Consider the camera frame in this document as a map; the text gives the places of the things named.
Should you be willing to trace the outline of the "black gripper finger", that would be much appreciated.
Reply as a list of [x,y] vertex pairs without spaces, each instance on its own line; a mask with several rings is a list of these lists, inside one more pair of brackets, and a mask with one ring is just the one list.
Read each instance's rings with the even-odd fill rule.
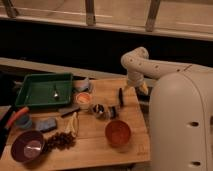
[[123,91],[122,91],[122,88],[119,88],[118,97],[119,97],[119,104],[120,104],[120,107],[123,107],[123,106],[124,106],[124,99],[123,99]]
[[147,95],[149,93],[148,87],[145,83],[143,83],[140,87],[139,87],[140,91],[142,93],[144,93],[145,95]]

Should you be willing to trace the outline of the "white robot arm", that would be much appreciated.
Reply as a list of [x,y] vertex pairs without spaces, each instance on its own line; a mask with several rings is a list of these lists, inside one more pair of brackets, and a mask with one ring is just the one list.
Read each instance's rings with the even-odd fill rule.
[[121,64],[127,86],[150,96],[151,171],[213,171],[213,68],[151,60],[143,47]]

